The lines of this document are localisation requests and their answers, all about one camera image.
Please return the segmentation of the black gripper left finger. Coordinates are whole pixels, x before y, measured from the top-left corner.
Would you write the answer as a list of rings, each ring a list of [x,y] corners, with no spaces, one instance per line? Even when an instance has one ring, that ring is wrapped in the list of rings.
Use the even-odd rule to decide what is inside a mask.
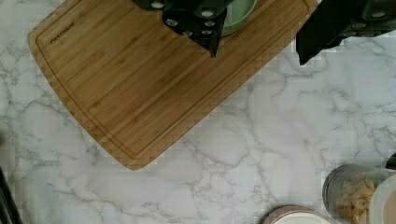
[[[161,11],[165,26],[198,44],[215,58],[227,7],[233,0],[132,0],[147,11]]]

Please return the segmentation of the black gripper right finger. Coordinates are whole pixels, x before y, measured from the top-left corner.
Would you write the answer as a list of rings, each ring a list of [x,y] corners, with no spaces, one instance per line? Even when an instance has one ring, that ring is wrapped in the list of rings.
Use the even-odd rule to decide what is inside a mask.
[[[349,37],[395,30],[396,0],[322,0],[296,36],[300,65]]]

